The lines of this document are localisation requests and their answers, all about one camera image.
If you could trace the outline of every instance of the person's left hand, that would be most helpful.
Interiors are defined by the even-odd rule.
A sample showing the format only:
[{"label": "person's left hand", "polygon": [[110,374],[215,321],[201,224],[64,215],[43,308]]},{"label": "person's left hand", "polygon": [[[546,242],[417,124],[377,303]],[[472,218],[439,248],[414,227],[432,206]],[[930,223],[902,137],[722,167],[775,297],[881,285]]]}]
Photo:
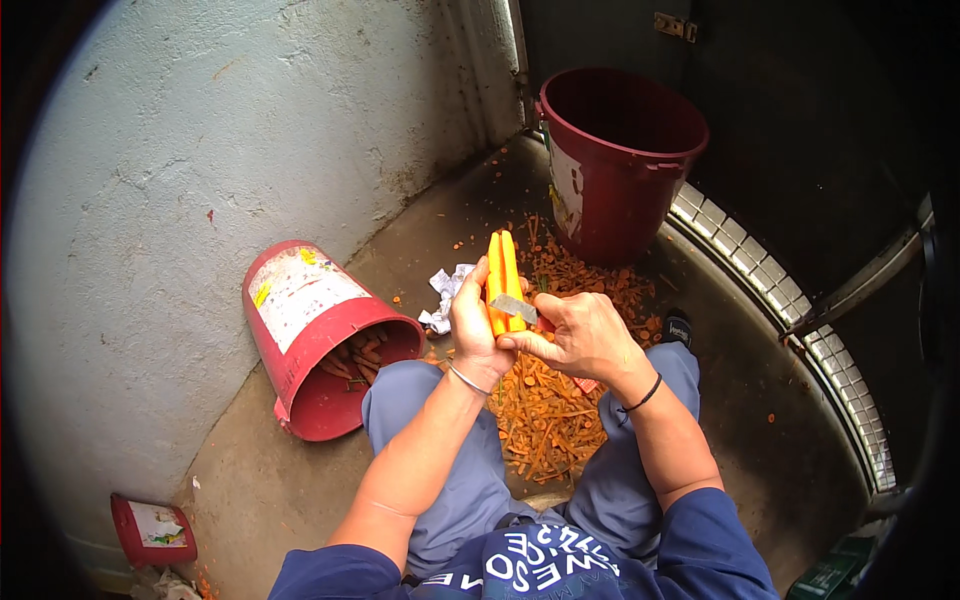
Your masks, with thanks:
[{"label": "person's left hand", "polygon": [[[492,390],[516,361],[516,351],[498,348],[490,327],[487,304],[480,298],[490,263],[481,256],[450,305],[450,327],[456,354],[453,367],[484,390]],[[520,278],[524,292],[527,280]]]}]

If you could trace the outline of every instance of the concrete wall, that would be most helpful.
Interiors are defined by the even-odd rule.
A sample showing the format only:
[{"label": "concrete wall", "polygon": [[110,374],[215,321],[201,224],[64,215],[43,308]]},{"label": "concrete wall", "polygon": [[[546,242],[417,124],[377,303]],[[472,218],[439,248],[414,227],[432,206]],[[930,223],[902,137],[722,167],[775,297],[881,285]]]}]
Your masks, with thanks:
[{"label": "concrete wall", "polygon": [[255,365],[257,254],[346,260],[519,127],[505,3],[450,4],[125,1],[64,67],[13,209],[4,358],[89,566],[126,569],[109,493],[169,500]]}]

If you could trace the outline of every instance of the sneaker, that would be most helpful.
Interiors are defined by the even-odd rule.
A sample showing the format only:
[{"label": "sneaker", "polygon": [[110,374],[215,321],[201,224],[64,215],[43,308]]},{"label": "sneaker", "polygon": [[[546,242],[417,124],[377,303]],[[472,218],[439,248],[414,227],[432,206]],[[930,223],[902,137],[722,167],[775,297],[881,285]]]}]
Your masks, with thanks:
[{"label": "sneaker", "polygon": [[690,348],[693,342],[693,327],[690,326],[690,318],[679,308],[671,308],[666,311],[666,317],[663,319],[663,331],[660,332],[660,343],[682,342],[684,346]]}]

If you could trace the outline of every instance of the label on bucket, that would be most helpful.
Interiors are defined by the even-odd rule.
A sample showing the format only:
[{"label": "label on bucket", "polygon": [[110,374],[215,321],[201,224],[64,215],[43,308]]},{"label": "label on bucket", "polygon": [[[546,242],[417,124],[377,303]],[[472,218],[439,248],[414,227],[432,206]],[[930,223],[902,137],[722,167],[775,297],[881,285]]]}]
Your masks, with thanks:
[{"label": "label on bucket", "polygon": [[315,246],[296,246],[268,260],[247,290],[284,354],[300,332],[345,300],[369,298],[362,287]]},{"label": "label on bucket", "polygon": [[186,535],[173,509],[128,501],[144,548],[185,548]]},{"label": "label on bucket", "polygon": [[550,144],[550,201],[557,225],[574,242],[580,241],[580,222],[584,216],[584,174],[580,163],[560,146]]}]

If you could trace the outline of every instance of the concrete floor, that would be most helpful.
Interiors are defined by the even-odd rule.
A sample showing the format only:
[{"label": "concrete floor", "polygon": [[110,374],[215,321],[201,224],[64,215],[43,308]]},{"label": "concrete floor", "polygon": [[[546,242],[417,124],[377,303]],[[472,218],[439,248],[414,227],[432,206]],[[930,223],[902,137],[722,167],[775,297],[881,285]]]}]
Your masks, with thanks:
[{"label": "concrete floor", "polygon": [[[521,223],[524,211],[551,215],[545,149],[519,136],[508,150],[465,165],[424,192],[353,257],[350,272],[382,298],[400,296],[404,314],[434,310],[438,297],[427,279],[439,268],[450,273],[458,262],[475,261],[490,231]],[[518,237],[522,247],[526,240]],[[459,241],[465,245],[454,251]],[[846,437],[814,380],[777,343],[774,328],[681,234],[665,225],[637,268],[658,284],[644,315],[679,305],[693,321],[701,424],[740,518],[785,594],[855,528],[866,505]],[[432,344],[441,353],[448,340]],[[362,430],[321,444],[284,433],[272,414],[275,399],[258,366],[176,497],[200,545],[198,563],[183,565],[181,574],[195,580],[203,574],[221,598],[265,597],[286,551],[323,545],[372,459]],[[774,423],[767,420],[771,413]],[[513,476],[508,485],[522,497],[524,490],[562,491],[569,484],[540,487]]]}]

